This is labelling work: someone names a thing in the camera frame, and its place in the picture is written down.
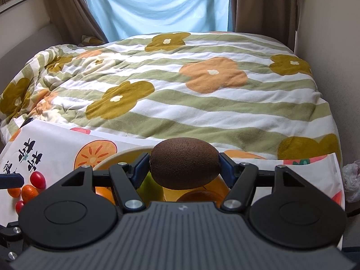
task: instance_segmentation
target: clear plastic bag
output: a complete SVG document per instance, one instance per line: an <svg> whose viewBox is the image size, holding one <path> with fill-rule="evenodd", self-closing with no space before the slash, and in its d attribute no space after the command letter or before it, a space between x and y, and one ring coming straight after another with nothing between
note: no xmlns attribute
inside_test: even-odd
<svg viewBox="0 0 360 270"><path fill-rule="evenodd" d="M342 168L345 199L349 203L360 201L360 160Z"/></svg>

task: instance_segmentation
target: wall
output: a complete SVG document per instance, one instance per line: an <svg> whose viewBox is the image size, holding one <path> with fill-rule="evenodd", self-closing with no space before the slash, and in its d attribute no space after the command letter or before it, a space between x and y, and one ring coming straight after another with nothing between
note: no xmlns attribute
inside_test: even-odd
<svg viewBox="0 0 360 270"><path fill-rule="evenodd" d="M302 0L295 53L330 103L344 164L360 159L360 0Z"/></svg>
<svg viewBox="0 0 360 270"><path fill-rule="evenodd" d="M0 14L0 57L50 23L43 0L27 0Z"/></svg>

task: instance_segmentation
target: blue curtain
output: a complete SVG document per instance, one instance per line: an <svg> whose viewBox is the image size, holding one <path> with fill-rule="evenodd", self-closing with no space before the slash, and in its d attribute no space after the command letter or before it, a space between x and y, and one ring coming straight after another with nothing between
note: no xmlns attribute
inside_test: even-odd
<svg viewBox="0 0 360 270"><path fill-rule="evenodd" d="M229 0L86 0L108 40L232 29Z"/></svg>

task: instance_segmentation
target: bed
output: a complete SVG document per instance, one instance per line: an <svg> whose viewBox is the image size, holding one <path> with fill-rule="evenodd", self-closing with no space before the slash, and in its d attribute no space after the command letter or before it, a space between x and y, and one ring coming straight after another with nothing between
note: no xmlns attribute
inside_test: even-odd
<svg viewBox="0 0 360 270"><path fill-rule="evenodd" d="M336 153L337 128L309 64L275 39L165 33L39 52L0 98L7 143L29 118L142 139L194 137L232 157Z"/></svg>

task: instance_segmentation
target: green fruit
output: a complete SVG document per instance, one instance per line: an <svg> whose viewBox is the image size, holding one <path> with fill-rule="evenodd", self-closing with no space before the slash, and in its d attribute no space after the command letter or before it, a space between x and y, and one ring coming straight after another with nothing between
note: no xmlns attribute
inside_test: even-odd
<svg viewBox="0 0 360 270"><path fill-rule="evenodd" d="M150 172L145 177L140 188L136 191L144 201L146 207L150 205L151 201L164 201L164 190L162 186L154 181Z"/></svg>

